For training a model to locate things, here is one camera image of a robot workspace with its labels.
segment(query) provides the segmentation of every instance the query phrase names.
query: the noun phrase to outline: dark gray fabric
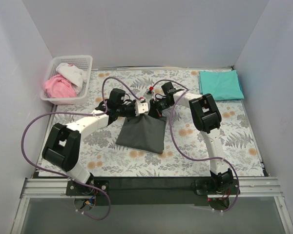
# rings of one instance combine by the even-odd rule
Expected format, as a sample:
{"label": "dark gray fabric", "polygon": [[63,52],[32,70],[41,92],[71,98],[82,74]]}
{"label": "dark gray fabric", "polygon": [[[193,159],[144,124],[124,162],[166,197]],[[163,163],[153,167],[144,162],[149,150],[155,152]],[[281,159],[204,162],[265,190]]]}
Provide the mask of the dark gray fabric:
{"label": "dark gray fabric", "polygon": [[143,114],[126,118],[116,144],[162,154],[165,127],[166,117],[155,119]]}

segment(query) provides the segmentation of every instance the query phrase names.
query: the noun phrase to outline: leaf pattern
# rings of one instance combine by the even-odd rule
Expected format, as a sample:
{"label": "leaf pattern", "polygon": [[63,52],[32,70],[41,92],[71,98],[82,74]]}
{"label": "leaf pattern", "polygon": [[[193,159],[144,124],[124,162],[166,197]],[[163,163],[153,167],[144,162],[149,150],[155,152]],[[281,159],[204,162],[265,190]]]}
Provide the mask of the leaf pattern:
{"label": "leaf pattern", "polygon": [[[164,78],[180,82],[190,88],[192,93],[198,94],[198,75],[193,75],[197,74],[198,71],[197,69],[93,71],[90,78],[87,103],[58,106],[57,111],[91,113],[101,101],[101,85],[104,78],[107,77],[105,75],[107,73],[109,73],[109,76],[120,78],[138,97],[145,97],[146,89],[154,82]],[[160,89],[163,84],[164,82],[159,83],[156,89]],[[105,84],[105,96],[108,96],[112,88],[126,90],[122,84],[109,80]],[[219,101],[217,106],[223,116],[220,135],[226,159],[234,165],[239,176],[263,176],[261,164],[256,154],[258,151],[255,149],[242,102]],[[164,116],[169,117],[170,114],[171,108],[163,111]],[[81,118],[81,116],[55,115],[52,122],[53,124],[56,122],[67,124]],[[187,160],[175,149],[169,131],[169,118],[167,119],[165,148],[162,155],[116,145],[115,142],[124,120],[125,118],[119,118],[111,125],[94,132],[81,142],[79,162],[94,176],[210,176],[208,161],[193,162]],[[208,157],[204,139],[193,124],[190,110],[183,106],[177,106],[172,120],[175,140],[180,149],[191,158]],[[39,165],[54,171],[60,171],[59,168],[42,158],[39,160]],[[40,172],[39,175],[54,176],[54,174],[47,172]]]}

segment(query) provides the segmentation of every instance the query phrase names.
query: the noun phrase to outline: laundry basket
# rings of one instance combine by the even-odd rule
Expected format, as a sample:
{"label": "laundry basket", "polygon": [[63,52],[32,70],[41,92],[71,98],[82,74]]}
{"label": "laundry basket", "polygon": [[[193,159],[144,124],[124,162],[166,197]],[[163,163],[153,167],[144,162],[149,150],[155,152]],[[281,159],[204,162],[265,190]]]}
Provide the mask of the laundry basket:
{"label": "laundry basket", "polygon": [[83,88],[77,97],[68,97],[68,98],[49,98],[48,94],[44,91],[44,89],[40,93],[40,98],[44,101],[50,101],[55,105],[68,105],[68,104],[84,104],[88,99],[88,88],[89,81],[91,75],[91,67],[92,67],[92,57],[88,55],[75,55],[75,56],[61,56],[55,57],[52,59],[49,69],[44,78],[44,82],[46,82],[51,77],[57,75],[56,68],[62,62],[66,62],[68,64],[75,65],[76,67],[87,71],[87,81],[83,83]]}

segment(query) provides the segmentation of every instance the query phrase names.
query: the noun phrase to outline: teal cloth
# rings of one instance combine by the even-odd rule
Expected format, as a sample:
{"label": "teal cloth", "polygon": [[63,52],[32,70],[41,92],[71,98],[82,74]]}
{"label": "teal cloth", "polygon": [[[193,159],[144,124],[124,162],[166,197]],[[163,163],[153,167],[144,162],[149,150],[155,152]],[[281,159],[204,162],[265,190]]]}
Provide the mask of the teal cloth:
{"label": "teal cloth", "polygon": [[214,100],[244,99],[236,70],[229,72],[200,72],[200,91],[212,94]]}

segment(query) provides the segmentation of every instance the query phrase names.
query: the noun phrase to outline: pink towel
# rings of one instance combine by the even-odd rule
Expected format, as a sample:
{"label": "pink towel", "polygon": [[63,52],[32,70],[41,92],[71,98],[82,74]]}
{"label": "pink towel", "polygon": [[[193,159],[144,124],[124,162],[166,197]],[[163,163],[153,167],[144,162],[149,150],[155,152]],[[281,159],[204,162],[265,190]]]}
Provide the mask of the pink towel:
{"label": "pink towel", "polygon": [[75,98],[76,91],[72,87],[72,83],[65,79],[62,75],[51,77],[44,84],[44,90],[49,98]]}

